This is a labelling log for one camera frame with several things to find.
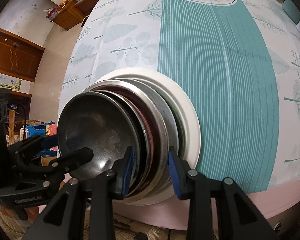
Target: stack of plates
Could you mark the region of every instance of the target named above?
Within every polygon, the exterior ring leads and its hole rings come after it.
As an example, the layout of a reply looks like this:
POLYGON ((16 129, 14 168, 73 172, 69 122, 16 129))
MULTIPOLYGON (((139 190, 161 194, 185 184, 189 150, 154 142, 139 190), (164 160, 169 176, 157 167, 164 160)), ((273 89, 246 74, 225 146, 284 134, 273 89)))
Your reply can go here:
POLYGON ((171 197, 169 148, 173 146, 194 168, 201 144, 199 121, 188 96, 170 78, 144 68, 113 71, 74 97, 63 109, 58 134, 61 155, 84 146, 94 151, 90 163, 70 174, 79 179, 111 168, 127 145, 134 146, 133 176, 121 201, 132 205, 171 197))

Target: round table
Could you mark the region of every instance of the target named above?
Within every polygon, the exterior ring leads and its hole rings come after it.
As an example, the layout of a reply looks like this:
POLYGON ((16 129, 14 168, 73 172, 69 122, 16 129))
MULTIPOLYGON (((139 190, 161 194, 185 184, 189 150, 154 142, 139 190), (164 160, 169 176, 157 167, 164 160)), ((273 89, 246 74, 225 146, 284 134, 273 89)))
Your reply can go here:
MULTIPOLYGON (((300 34, 276 0, 100 0, 80 33, 59 103, 103 75, 147 67, 196 109, 196 169, 232 177, 266 218, 300 200, 300 34)), ((114 210, 185 229, 186 201, 114 210)))

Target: blue gripper pad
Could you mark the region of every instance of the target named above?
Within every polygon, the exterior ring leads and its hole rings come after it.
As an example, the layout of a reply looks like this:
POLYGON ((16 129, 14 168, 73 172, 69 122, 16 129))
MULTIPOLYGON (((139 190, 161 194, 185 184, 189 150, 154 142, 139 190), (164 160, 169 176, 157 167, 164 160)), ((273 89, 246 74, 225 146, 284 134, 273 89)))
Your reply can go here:
POLYGON ((174 193, 177 195, 179 199, 181 197, 180 177, 171 151, 169 151, 168 153, 168 168, 171 176, 174 193))
POLYGON ((134 165, 134 159, 136 157, 136 151, 134 147, 131 147, 130 155, 129 155, 129 161, 127 163, 126 170, 124 172, 123 176, 123 183, 122 183, 122 196, 125 197, 129 191, 130 181, 131 181, 131 173, 134 165))

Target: teal container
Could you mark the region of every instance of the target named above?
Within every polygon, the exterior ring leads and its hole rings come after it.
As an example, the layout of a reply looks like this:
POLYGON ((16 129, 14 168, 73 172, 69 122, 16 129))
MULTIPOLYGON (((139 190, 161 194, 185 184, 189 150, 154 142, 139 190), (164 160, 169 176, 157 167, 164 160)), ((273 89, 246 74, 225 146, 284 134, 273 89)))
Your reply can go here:
POLYGON ((290 17, 290 19, 295 24, 298 24, 298 22, 300 21, 300 12, 298 8, 294 5, 294 3, 291 0, 285 0, 282 4, 282 8, 290 17))

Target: screw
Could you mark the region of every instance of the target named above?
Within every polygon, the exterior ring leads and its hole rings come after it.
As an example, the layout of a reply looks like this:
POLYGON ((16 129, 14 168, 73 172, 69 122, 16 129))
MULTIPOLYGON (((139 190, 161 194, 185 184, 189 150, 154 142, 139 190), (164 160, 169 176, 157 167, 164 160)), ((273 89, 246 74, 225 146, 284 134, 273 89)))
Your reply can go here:
POLYGON ((198 172, 196 170, 189 170, 188 171, 188 174, 191 176, 191 177, 194 177, 194 176, 197 176, 198 175, 198 172))
POLYGON ((225 178, 223 181, 224 181, 227 185, 232 185, 232 183, 233 183, 233 180, 232 180, 231 178, 225 178))
POLYGON ((107 170, 106 171, 106 176, 107 177, 113 176, 114 174, 115 174, 115 171, 113 171, 113 170, 107 170))
POLYGON ((42 183, 43 187, 49 187, 49 185, 50 185, 50 182, 48 180, 46 180, 42 183))
POLYGON ((77 178, 72 178, 69 180, 70 185, 75 185, 79 182, 79 180, 77 178))

